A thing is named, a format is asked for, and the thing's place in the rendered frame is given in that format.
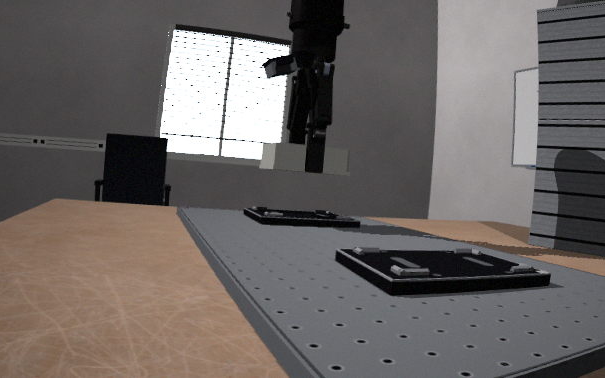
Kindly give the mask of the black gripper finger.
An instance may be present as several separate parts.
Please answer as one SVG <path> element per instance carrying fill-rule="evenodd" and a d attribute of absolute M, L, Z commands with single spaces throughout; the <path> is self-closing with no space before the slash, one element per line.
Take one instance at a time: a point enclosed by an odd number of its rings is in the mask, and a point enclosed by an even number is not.
<path fill-rule="evenodd" d="M 308 93 L 301 89 L 302 79 L 302 70 L 298 70 L 297 76 L 292 77 L 292 91 L 287 129 L 290 129 L 289 143 L 305 145 L 305 136 L 308 134 L 308 131 L 305 130 L 305 126 L 308 119 L 309 107 Z"/>
<path fill-rule="evenodd" d="M 327 125 L 332 124 L 334 64 L 319 62 L 316 83 L 310 84 L 309 68 L 303 67 L 304 88 L 308 93 L 309 123 L 305 171 L 323 173 Z M 320 116 L 321 115 L 321 116 Z M 323 117 L 324 116 L 324 117 Z"/>

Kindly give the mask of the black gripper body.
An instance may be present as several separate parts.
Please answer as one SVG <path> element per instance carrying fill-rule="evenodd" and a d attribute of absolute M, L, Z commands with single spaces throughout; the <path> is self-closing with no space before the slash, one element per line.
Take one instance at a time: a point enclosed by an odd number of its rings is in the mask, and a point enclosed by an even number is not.
<path fill-rule="evenodd" d="M 309 68 L 310 84 L 316 83 L 318 62 L 332 63 L 336 55 L 336 31 L 316 25 L 305 25 L 293 30 L 291 54 L 303 56 L 303 67 Z M 327 56 L 327 57 L 326 57 Z"/>

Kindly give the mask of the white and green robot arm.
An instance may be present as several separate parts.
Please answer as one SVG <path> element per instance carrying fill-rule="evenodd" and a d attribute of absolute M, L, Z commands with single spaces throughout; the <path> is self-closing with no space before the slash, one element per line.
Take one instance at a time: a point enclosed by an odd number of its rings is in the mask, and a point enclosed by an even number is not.
<path fill-rule="evenodd" d="M 557 6 L 576 5 L 605 0 L 558 0 Z M 330 28 L 337 36 L 350 24 L 344 23 L 344 0 L 292 0 L 289 16 L 289 29 L 305 25 L 316 25 Z M 303 66 L 303 56 L 290 54 L 270 58 L 262 64 L 267 79 L 289 75 Z"/>

